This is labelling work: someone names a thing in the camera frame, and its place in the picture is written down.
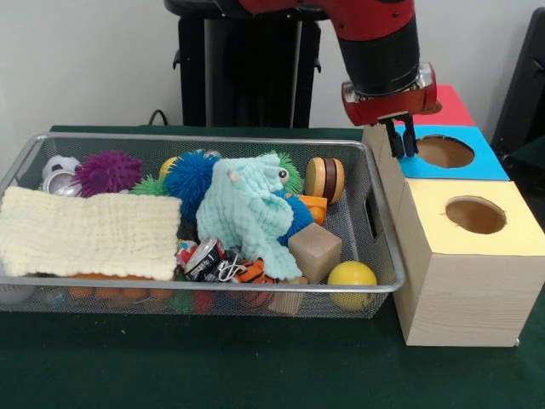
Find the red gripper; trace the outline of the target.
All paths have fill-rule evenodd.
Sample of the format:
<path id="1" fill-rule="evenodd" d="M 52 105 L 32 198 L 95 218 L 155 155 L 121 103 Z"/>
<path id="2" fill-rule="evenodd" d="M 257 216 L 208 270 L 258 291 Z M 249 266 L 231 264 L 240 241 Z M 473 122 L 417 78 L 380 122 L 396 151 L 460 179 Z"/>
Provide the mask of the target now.
<path id="1" fill-rule="evenodd" d="M 418 153 L 418 147 L 412 115 L 435 108 L 437 103 L 435 72 L 429 62 L 421 63 L 416 81 L 409 88 L 383 96 L 359 95 L 353 83 L 345 81 L 341 86 L 341 98 L 345 112 L 353 125 L 377 124 L 386 119 L 385 127 L 392 156 L 396 159 L 403 158 L 404 155 L 414 157 Z M 403 140 L 392 120 L 399 116 L 402 116 L 404 122 Z"/>

